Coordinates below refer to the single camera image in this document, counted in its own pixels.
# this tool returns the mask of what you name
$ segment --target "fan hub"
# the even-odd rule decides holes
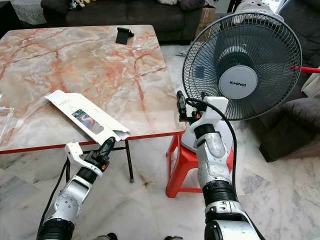
[[[237,65],[221,75],[219,90],[228,99],[243,99],[256,89],[257,84],[257,74],[251,67]]]

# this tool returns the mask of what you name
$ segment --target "marble tabletop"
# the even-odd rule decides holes
[[[45,99],[57,89],[83,94],[131,139],[184,131],[153,27],[122,27],[134,33],[127,45],[115,43],[117,26],[13,30],[0,39],[0,103],[15,108],[0,153],[91,141]]]

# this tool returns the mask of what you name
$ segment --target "red plastic stool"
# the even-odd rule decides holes
[[[196,187],[181,187],[184,182],[187,173],[191,169],[198,168],[197,155],[181,145],[182,135],[174,135],[170,143],[169,149],[166,153],[167,160],[169,162],[169,179],[165,189],[165,193],[169,198],[175,198],[178,192],[187,193],[202,193],[202,189]],[[171,173],[172,153],[178,148],[177,158],[174,165],[174,169]],[[231,148],[230,155],[226,161],[231,172],[234,161],[234,151]]]

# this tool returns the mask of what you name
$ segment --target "red object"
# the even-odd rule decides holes
[[[159,133],[159,134],[149,134],[149,135],[140,135],[140,136],[129,136],[126,140],[137,140],[137,139],[150,139],[150,138],[159,138],[159,137],[166,137],[176,135],[178,133],[183,133],[184,131],[178,132],[166,132],[166,133]],[[29,148],[19,148],[19,149],[10,149],[10,150],[0,150],[0,155],[2,154],[13,154],[13,153],[24,153],[24,152],[31,152],[31,151],[39,151],[39,150],[46,150],[46,149],[62,149],[66,146],[67,142],[64,144],[57,144],[57,145],[49,145],[49,146],[37,146],[37,147],[29,147]],[[93,145],[97,144],[95,141],[83,141],[79,142],[80,146],[85,145]]]
[[[309,73],[309,74],[320,74],[320,68],[302,66],[301,72],[302,73]]]
[[[181,145],[181,137],[181,134],[173,136],[169,149],[166,153],[166,157],[169,162],[169,178],[165,194],[169,198],[175,198],[178,192],[202,193],[200,188],[181,187],[189,170],[198,168],[197,155],[193,151],[190,151]],[[178,148],[177,158],[174,169],[171,173],[172,153],[176,148]],[[234,151],[232,148],[226,163],[229,168],[229,172],[231,172],[234,164]]]
[[[81,117],[81,121],[82,121],[82,122],[89,121],[89,122],[90,122],[90,125],[93,125],[93,124],[95,123],[94,120],[93,120],[91,117],[85,118],[85,116],[82,116],[82,117]]]

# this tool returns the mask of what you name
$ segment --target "khind logo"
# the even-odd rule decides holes
[[[234,85],[237,85],[237,86],[242,86],[242,87],[245,87],[245,86],[247,86],[247,84],[245,84],[245,83],[241,83],[241,82],[235,82],[235,81],[230,81],[230,84],[234,84]]]

